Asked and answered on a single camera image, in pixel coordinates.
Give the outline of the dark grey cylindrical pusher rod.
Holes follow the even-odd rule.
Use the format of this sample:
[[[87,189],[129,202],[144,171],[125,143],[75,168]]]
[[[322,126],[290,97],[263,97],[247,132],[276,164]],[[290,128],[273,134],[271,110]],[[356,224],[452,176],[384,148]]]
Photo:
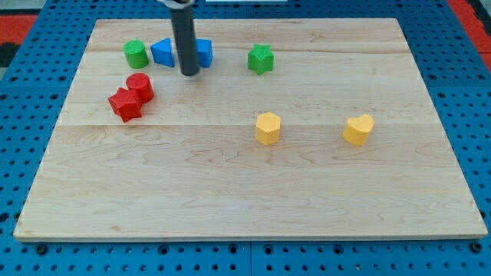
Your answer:
[[[199,73],[199,58],[193,20],[193,2],[170,0],[169,9],[181,73],[187,77],[194,76]]]

